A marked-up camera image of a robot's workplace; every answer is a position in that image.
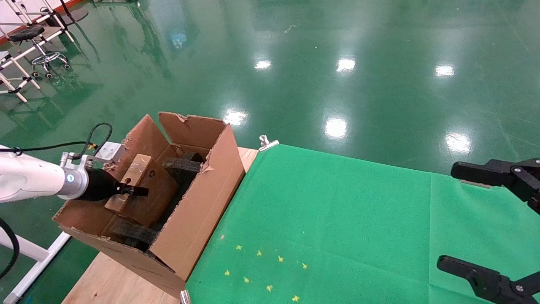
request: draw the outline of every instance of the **green cloth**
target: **green cloth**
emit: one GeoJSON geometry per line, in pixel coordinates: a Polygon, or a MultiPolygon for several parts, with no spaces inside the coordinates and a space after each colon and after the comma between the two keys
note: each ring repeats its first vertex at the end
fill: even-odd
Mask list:
{"type": "Polygon", "coordinates": [[[437,258],[516,280],[540,270],[539,236],[507,189],[281,144],[255,159],[186,288],[194,304],[480,303],[437,258]]]}

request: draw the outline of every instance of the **stool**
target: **stool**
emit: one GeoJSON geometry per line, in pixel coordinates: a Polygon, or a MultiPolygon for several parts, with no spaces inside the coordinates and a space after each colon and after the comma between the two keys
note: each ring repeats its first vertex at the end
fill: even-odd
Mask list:
{"type": "Polygon", "coordinates": [[[45,31],[45,28],[41,25],[33,25],[21,30],[18,30],[9,36],[9,40],[14,42],[23,42],[31,40],[36,47],[36,50],[41,53],[41,56],[34,58],[31,61],[33,73],[32,76],[38,77],[39,73],[36,71],[36,66],[41,65],[45,70],[45,77],[52,78],[52,74],[49,70],[49,63],[54,60],[59,60],[63,63],[64,69],[68,70],[71,66],[69,60],[60,52],[45,52],[45,50],[34,40],[35,37],[41,35],[45,31]]]}

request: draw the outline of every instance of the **cable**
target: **cable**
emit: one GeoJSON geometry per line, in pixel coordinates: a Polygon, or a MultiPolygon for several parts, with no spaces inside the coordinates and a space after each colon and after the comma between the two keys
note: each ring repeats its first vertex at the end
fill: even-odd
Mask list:
{"type": "Polygon", "coordinates": [[[20,155],[22,154],[22,152],[28,152],[28,151],[41,151],[41,150],[49,150],[49,149],[54,149],[54,148],[59,148],[59,147],[65,147],[65,146],[72,146],[72,145],[75,145],[75,144],[86,144],[87,142],[85,141],[74,141],[74,142],[66,142],[66,143],[60,143],[60,144],[55,144],[54,146],[47,146],[47,147],[38,147],[38,148],[12,148],[12,149],[0,149],[0,152],[12,152],[12,153],[15,153],[17,155],[20,155]]]}
{"type": "Polygon", "coordinates": [[[88,149],[88,146],[92,144],[91,140],[92,140],[92,136],[94,135],[94,131],[96,131],[96,129],[100,126],[100,125],[106,125],[107,127],[109,127],[109,133],[107,134],[107,136],[105,137],[105,140],[99,145],[97,146],[96,150],[94,151],[94,154],[97,154],[97,152],[99,152],[99,150],[101,149],[101,147],[109,140],[109,138],[111,137],[111,134],[112,134],[112,125],[110,123],[106,123],[106,122],[100,122],[98,124],[96,124],[92,130],[90,130],[90,133],[88,134],[88,139],[86,140],[86,143],[84,145],[84,148],[83,148],[83,151],[80,153],[80,155],[78,156],[75,156],[73,159],[74,160],[78,160],[80,159],[80,157],[86,152],[86,150],[88,149]]]}
{"type": "Polygon", "coordinates": [[[4,229],[5,233],[8,235],[9,239],[11,240],[11,244],[13,245],[13,256],[11,257],[11,261],[9,261],[6,268],[0,273],[0,279],[3,278],[10,270],[13,265],[15,265],[15,262],[17,261],[17,258],[19,257],[19,241],[17,241],[17,236],[11,230],[11,227],[4,222],[4,220],[0,219],[0,227],[4,229]]]}

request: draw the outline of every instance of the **epoxy floor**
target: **epoxy floor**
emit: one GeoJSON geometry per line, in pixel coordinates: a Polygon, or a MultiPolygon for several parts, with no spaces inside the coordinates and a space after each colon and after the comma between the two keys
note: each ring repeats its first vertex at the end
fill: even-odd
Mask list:
{"type": "MultiPolygon", "coordinates": [[[[48,46],[71,58],[73,69],[39,81],[43,93],[26,87],[27,104],[0,95],[1,144],[85,140],[98,122],[112,123],[111,140],[120,141],[145,113],[174,111],[225,119],[243,147],[256,148],[267,134],[442,174],[459,160],[540,155],[534,0],[81,6],[90,14],[80,28],[70,27],[77,43],[56,39],[48,46]]],[[[57,163],[62,151],[78,149],[33,155],[57,163]]],[[[59,233],[50,219],[61,205],[55,197],[8,203],[0,215],[46,247],[59,233]]],[[[95,255],[70,241],[23,302],[60,303],[95,255]]],[[[2,265],[9,256],[0,248],[2,265]]],[[[31,265],[22,257],[0,281],[2,299],[31,265]]]]}

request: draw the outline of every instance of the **open cardboard box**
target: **open cardboard box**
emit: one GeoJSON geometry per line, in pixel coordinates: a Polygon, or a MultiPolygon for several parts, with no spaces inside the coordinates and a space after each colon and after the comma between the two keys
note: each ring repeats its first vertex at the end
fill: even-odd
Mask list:
{"type": "MultiPolygon", "coordinates": [[[[120,162],[104,167],[120,180],[137,154],[151,156],[160,164],[167,157],[181,157],[183,151],[205,157],[201,171],[147,253],[115,241],[109,228],[120,216],[104,207],[106,200],[67,201],[53,220],[77,240],[178,298],[245,171],[232,128],[223,121],[161,112],[159,122],[171,143],[146,115],[123,141],[126,153],[120,162]]],[[[159,194],[150,189],[149,195],[159,194]]]]}

